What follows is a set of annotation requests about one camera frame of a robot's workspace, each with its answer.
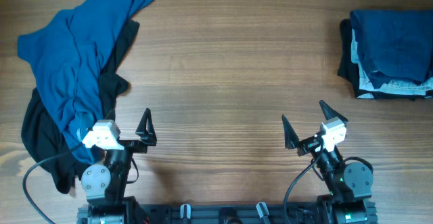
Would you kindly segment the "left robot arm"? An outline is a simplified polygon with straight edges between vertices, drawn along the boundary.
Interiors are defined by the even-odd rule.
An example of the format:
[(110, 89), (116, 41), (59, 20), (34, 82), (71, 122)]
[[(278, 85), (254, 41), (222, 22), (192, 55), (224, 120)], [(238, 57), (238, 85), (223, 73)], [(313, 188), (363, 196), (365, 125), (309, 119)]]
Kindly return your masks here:
[(145, 109), (135, 132), (136, 140), (120, 138), (120, 129), (114, 120), (98, 120), (83, 139), (86, 147), (96, 146), (106, 151), (104, 162), (88, 167), (81, 177), (86, 193), (87, 208), (80, 208), (77, 223), (127, 224), (150, 223), (150, 216), (133, 196), (124, 195), (131, 167), (136, 167), (133, 154), (145, 154), (155, 146), (157, 137), (150, 109)]

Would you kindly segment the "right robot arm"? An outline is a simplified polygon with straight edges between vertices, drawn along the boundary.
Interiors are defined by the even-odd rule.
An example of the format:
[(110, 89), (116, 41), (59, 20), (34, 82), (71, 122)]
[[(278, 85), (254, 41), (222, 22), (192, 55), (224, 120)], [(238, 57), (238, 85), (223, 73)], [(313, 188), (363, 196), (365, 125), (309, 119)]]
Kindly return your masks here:
[(309, 165), (291, 182), (283, 199), (283, 219), (290, 223), (289, 196), (302, 179), (313, 170), (324, 181), (328, 195), (317, 198), (318, 212), (324, 223), (371, 223), (367, 199), (372, 196), (373, 166), (368, 161), (352, 156), (343, 158), (337, 145), (346, 139), (348, 119), (319, 102), (325, 121), (319, 132), (300, 140), (285, 115), (281, 116), (285, 147), (296, 149), (299, 156), (310, 154)]

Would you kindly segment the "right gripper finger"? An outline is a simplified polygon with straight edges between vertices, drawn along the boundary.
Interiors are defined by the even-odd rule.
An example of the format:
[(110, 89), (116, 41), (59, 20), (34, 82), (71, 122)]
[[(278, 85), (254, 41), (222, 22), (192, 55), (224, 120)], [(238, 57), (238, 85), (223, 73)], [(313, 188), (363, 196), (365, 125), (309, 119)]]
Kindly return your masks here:
[(284, 114), (281, 115), (281, 119), (283, 123), (285, 147), (289, 150), (297, 148), (299, 138), (295, 130), (293, 129), (288, 118)]
[(348, 119), (345, 116), (341, 115), (339, 112), (337, 112), (334, 109), (332, 109), (323, 100), (319, 101), (319, 105), (321, 107), (321, 110), (322, 110), (323, 115), (324, 115), (324, 117), (325, 117), (326, 120), (330, 120), (330, 119), (333, 119), (333, 118), (339, 118), (342, 122), (348, 122)]

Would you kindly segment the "blue t-shirt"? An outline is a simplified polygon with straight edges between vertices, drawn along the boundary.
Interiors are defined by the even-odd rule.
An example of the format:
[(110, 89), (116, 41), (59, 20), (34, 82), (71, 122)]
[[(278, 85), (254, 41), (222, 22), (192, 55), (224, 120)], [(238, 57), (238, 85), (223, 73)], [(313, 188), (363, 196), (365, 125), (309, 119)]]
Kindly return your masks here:
[(103, 116), (98, 79), (122, 27), (153, 0), (86, 0), (59, 11), (44, 28), (18, 38), (18, 57), (30, 64), (37, 90), (73, 156), (93, 164), (87, 129)]

